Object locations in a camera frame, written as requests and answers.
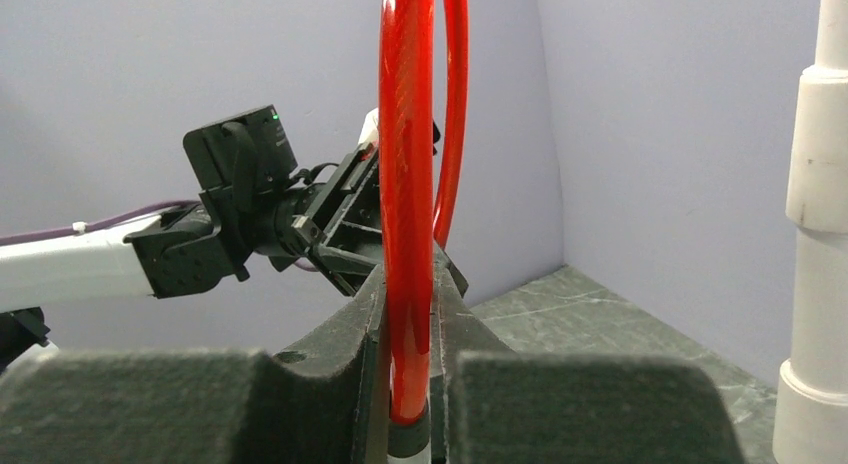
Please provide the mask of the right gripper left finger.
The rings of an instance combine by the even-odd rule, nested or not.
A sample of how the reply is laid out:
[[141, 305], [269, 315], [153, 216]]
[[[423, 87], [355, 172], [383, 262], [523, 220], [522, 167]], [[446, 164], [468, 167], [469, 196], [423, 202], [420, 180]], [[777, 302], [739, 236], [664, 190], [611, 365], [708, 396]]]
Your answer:
[[383, 463], [384, 273], [277, 354], [56, 351], [1, 380], [5, 463]]

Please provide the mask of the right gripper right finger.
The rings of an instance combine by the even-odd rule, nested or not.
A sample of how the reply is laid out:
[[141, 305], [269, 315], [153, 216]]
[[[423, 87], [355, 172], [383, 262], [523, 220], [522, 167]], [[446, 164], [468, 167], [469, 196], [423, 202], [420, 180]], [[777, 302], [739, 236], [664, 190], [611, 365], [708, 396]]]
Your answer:
[[659, 356], [518, 353], [465, 306], [435, 258], [442, 434], [451, 463], [741, 463], [712, 379]]

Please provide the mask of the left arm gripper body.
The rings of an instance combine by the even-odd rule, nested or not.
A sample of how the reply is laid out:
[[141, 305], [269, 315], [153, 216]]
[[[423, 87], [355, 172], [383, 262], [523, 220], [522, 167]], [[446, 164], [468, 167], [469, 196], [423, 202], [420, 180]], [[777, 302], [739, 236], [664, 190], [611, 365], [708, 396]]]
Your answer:
[[344, 296], [383, 262], [378, 164], [377, 145], [359, 145], [292, 223], [296, 249]]

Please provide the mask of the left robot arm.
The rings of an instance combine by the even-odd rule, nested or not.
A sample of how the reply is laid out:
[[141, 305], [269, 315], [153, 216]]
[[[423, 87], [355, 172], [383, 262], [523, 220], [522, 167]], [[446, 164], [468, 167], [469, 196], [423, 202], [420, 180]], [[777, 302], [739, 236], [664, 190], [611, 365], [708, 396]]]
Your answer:
[[195, 200], [156, 203], [96, 222], [1, 241], [1, 364], [53, 348], [44, 307], [90, 299], [168, 299], [245, 281], [247, 261], [316, 272], [350, 297], [382, 260], [377, 197], [378, 114], [355, 149], [302, 168], [267, 105], [188, 132]]

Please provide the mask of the red cable lock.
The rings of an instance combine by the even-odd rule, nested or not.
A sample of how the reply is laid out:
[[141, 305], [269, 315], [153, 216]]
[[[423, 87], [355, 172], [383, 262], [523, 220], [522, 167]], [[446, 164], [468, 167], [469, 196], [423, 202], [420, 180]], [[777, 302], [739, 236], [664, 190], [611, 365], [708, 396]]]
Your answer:
[[443, 0], [447, 39], [444, 156], [433, 159], [434, 0], [382, 0], [378, 144], [388, 342], [390, 463], [431, 460], [430, 311], [433, 249], [450, 234], [469, 88], [468, 0]]

